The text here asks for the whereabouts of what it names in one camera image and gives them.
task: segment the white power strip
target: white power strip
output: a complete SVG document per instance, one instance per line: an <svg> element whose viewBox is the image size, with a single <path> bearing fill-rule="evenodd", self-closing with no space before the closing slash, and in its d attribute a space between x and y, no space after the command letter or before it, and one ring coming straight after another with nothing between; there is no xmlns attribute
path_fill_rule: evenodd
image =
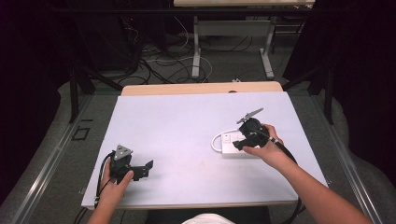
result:
<svg viewBox="0 0 396 224"><path fill-rule="evenodd" d="M234 141L242 141L246 139L241 133L223 133L221 135L221 153L223 158L247 158L258 159L259 157L247 154L244 150L238 150L233 146Z"/></svg>

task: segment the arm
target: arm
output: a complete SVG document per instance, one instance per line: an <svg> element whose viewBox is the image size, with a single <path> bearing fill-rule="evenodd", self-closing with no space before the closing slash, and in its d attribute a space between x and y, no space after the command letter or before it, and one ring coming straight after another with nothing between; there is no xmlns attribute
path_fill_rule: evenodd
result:
<svg viewBox="0 0 396 224"><path fill-rule="evenodd" d="M99 204L93 211L88 223L110 223L114 210L120 203L126 187L134 177L134 172L130 171L122 181L117 185L110 177L110 161L107 161L103 178L101 181L101 189Z"/></svg>
<svg viewBox="0 0 396 224"><path fill-rule="evenodd" d="M277 137L273 126L264 126L272 137L283 144L282 140ZM269 141L262 148L244 147L244 150L246 153L262 158L285 176L317 223L372 223L351 203L300 168L274 143Z"/></svg>

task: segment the desk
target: desk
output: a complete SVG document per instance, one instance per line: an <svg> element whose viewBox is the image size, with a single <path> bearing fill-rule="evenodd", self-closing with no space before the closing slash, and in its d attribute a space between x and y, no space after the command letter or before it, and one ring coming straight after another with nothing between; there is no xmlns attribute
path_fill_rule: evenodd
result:
<svg viewBox="0 0 396 224"><path fill-rule="evenodd" d="M315 0L175 0L176 7L274 7L313 5ZM264 48L260 49L262 64L268 79L274 79L274 72L268 59L268 51L274 35L276 17L270 21L199 21L194 17L194 59L192 77L199 76L201 49L200 35L255 35L266 36Z"/></svg>
<svg viewBox="0 0 396 224"><path fill-rule="evenodd" d="M239 128L236 121L260 107L264 110L255 118L274 124L300 166L327 186L290 98L281 90L276 82L126 87L81 205L93 208L100 165L118 144L134 151L132 165L154 160L149 177L125 191L122 209L295 203L297 194L287 180L262 160L224 159L210 146L215 135Z"/></svg>

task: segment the power cord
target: power cord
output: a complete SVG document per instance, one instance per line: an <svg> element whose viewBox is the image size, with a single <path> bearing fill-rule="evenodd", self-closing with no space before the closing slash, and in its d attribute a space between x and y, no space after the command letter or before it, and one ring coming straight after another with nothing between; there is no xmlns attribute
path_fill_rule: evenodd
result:
<svg viewBox="0 0 396 224"><path fill-rule="evenodd" d="M216 134L215 137L213 137L212 142L210 143L210 146L212 146L212 149L215 150L216 152L221 152L222 151L221 148L215 147L215 140L217 138L219 138L224 133L234 133L234 132L237 132L237 131L238 131L237 129L234 129L234 130L229 130L229 131L225 131L225 132Z"/></svg>
<svg viewBox="0 0 396 224"><path fill-rule="evenodd" d="M82 220L82 218L85 216L85 213L87 213L87 211L88 211L88 208L82 207L79 210L78 214L76 215L75 221L73 223L78 224Z"/></svg>
<svg viewBox="0 0 396 224"><path fill-rule="evenodd" d="M108 158L114 156L116 154L115 151L112 151L110 153L108 153L107 156L105 156L105 158L102 161L102 165L100 166L100 171L99 171L99 177L98 177L98 183L96 186L96 196L95 196L95 202L94 202L94 207L96 208L98 203L99 203L99 199L100 199L100 193L102 192L102 190L105 188L105 186L107 185L108 181L110 181L110 179L105 183L105 185L100 188L100 184L102 182L102 175L103 175L103 168L105 167L106 161Z"/></svg>

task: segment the white cable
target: white cable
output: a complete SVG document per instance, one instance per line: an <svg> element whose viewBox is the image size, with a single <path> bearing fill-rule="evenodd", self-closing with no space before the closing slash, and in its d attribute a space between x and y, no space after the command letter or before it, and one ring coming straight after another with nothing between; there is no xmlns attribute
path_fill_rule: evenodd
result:
<svg viewBox="0 0 396 224"><path fill-rule="evenodd" d="M136 36L134 37L134 44L135 44L136 43L136 39L139 36L139 32L136 29L134 29L134 27L132 27L128 23L124 23L124 25L128 26L128 27L125 28L125 30L132 30L132 31L134 31L136 33Z"/></svg>
<svg viewBox="0 0 396 224"><path fill-rule="evenodd" d="M175 17L175 19L178 21L178 23L180 23L181 27L183 27L184 33L186 34L186 43L180 47L180 49L183 49L189 43L189 32L187 31L186 27L184 27L183 23L181 23L181 21L177 17Z"/></svg>
<svg viewBox="0 0 396 224"><path fill-rule="evenodd" d="M224 133L234 133L234 132L237 132L237 131L238 131L237 129L234 129L234 130L229 130L229 131L225 131L225 132L216 134L215 137L212 139L212 142L210 143L210 146L212 146L212 149L215 150L216 152L221 152L221 148L216 148L215 147L215 144L214 144L215 140L218 137L220 137L222 134L224 134Z"/></svg>
<svg viewBox="0 0 396 224"><path fill-rule="evenodd" d="M212 64L206 59L206 58L203 58L203 57L199 57L200 59L204 59L208 64L209 64L209 66L210 66L210 72L209 72L209 74L207 75L207 77L206 77L206 79L208 79L209 77L210 77L210 75L212 75L212 69L213 69L213 67L212 67Z"/></svg>

